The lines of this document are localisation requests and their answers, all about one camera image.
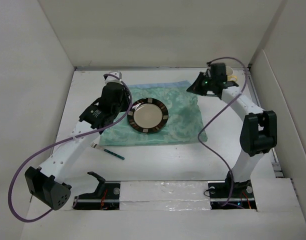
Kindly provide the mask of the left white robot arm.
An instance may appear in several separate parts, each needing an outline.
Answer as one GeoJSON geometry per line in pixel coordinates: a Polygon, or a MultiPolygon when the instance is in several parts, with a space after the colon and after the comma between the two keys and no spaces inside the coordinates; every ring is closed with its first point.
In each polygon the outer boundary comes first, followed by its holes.
{"type": "Polygon", "coordinates": [[[54,211],[62,208],[71,195],[71,186],[65,183],[70,168],[91,142],[119,122],[117,116],[127,113],[130,103],[131,94],[124,82],[106,83],[101,97],[79,116],[67,141],[37,168],[31,166],[25,171],[29,192],[54,211]]]}

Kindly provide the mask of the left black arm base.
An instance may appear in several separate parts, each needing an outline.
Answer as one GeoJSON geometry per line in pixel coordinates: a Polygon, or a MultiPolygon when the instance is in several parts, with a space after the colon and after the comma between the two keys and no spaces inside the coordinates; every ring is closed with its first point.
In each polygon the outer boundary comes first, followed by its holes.
{"type": "Polygon", "coordinates": [[[93,171],[88,175],[94,177],[98,184],[93,192],[80,194],[74,198],[72,208],[74,210],[100,210],[115,211],[120,209],[120,181],[106,181],[93,171]]]}

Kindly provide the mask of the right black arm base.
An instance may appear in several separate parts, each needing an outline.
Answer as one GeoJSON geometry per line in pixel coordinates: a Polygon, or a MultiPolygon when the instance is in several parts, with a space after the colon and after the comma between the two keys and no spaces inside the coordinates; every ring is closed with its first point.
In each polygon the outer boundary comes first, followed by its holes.
{"type": "Polygon", "coordinates": [[[209,198],[211,210],[257,209],[251,180],[234,182],[230,173],[225,180],[208,181],[203,194],[209,198]]]}

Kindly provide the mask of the dark rimmed cream plate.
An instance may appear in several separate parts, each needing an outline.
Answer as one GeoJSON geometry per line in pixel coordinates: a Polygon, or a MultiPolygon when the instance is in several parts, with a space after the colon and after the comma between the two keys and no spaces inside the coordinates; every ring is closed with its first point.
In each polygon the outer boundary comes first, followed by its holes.
{"type": "Polygon", "coordinates": [[[167,124],[169,111],[166,105],[152,97],[135,101],[127,114],[129,125],[142,134],[160,132],[167,124]]]}

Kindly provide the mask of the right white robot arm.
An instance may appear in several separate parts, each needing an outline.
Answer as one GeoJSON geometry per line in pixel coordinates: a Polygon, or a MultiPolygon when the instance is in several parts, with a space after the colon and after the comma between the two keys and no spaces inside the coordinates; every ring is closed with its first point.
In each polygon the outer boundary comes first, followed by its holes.
{"type": "Polygon", "coordinates": [[[277,115],[273,110],[257,106],[235,81],[229,81],[222,62],[209,63],[206,72],[200,72],[186,91],[199,96],[212,92],[243,121],[239,137],[241,152],[228,173],[230,181],[224,184],[225,193],[236,197],[242,192],[241,183],[251,179],[259,160],[277,145],[277,115]]]}

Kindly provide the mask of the yellow cup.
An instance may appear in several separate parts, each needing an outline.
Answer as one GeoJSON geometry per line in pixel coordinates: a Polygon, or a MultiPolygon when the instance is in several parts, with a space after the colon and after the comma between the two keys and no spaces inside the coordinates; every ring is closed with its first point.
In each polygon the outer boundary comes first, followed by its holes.
{"type": "Polygon", "coordinates": [[[234,70],[229,66],[226,66],[225,69],[226,69],[227,80],[231,82],[236,82],[238,78],[234,75],[234,70]]]}

